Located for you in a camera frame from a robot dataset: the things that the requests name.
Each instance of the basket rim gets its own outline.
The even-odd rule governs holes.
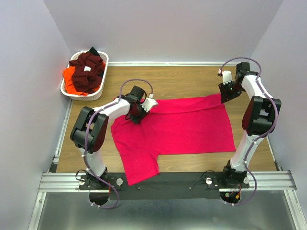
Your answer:
[[[70,60],[72,60],[76,55],[79,55],[81,53],[86,53],[87,51],[88,50],[79,51],[79,52],[75,53],[74,55],[72,55]],[[105,72],[104,72],[104,75],[103,75],[103,79],[104,79],[106,77],[106,70],[107,70],[107,66],[108,66],[108,63],[109,63],[109,56],[105,52],[102,52],[102,51],[97,51],[97,52],[99,54],[103,54],[103,55],[106,56],[106,68],[105,68]],[[102,87],[103,87],[103,84],[100,84],[100,87],[99,87],[99,89],[96,92],[84,96],[84,95],[76,95],[76,94],[67,93],[63,89],[64,88],[64,83],[65,83],[65,80],[64,80],[64,77],[63,77],[60,89],[61,89],[62,94],[64,94],[65,96],[68,96],[68,97],[92,97],[92,96],[96,96],[102,90]]]

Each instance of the laundry basket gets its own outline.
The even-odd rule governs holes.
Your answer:
[[[81,53],[86,53],[87,51],[81,51],[81,52],[78,52],[76,54],[74,54],[72,57],[71,57],[71,60],[76,60],[78,59],[78,56],[81,54]],[[94,100],[97,100],[101,94],[102,94],[102,90],[104,88],[104,84],[105,84],[105,81],[106,81],[106,71],[107,71],[107,66],[108,66],[108,63],[109,63],[109,56],[104,53],[104,52],[100,52],[98,51],[100,57],[102,58],[102,60],[106,63],[106,67],[105,67],[105,71],[104,71],[104,75],[102,77],[102,82],[100,84],[100,87],[99,87],[99,90],[97,90],[96,92],[94,93],[91,93],[91,94],[88,94],[86,96],[84,95],[76,95],[76,94],[70,94],[70,93],[67,93],[66,92],[66,89],[65,89],[65,80],[63,78],[62,80],[62,84],[61,84],[61,92],[68,96],[68,97],[71,97],[73,100],[78,100],[78,101],[94,101]]]

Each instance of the wall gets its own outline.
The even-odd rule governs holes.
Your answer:
[[[307,217],[307,1],[285,0],[253,58],[263,68],[262,80],[282,107],[276,130],[270,135],[277,161],[291,170],[300,204]]]
[[[3,1],[0,21],[0,229],[25,230],[66,111],[71,53],[41,0]]]
[[[221,62],[251,56],[282,0],[45,0],[71,52],[110,61]]]

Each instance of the clothing tag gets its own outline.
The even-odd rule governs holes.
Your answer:
[[[91,71],[91,67],[85,66],[84,71]]]

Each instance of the wooden tabletop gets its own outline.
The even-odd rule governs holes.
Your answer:
[[[227,67],[235,75],[235,67]],[[99,107],[111,102],[119,94],[121,84],[131,78],[142,78],[153,85],[155,99],[201,97],[219,93],[218,84],[222,79],[217,76],[218,67],[109,67],[102,96],[96,101],[74,101],[65,133],[65,138],[57,167],[58,173],[75,173],[85,169],[80,151],[70,140],[74,123],[84,106]],[[129,93],[133,85],[138,85],[147,92],[150,88],[141,81],[129,82],[123,94]],[[243,135],[241,126],[243,114],[249,99],[246,93],[225,103],[232,125],[235,145],[238,147]],[[102,155],[109,172],[124,172],[120,155],[112,139],[111,125],[107,128]],[[203,172],[206,170],[221,171],[234,152],[164,155],[159,156],[160,172]],[[274,161],[267,140],[257,148],[250,163],[253,171],[275,171]]]

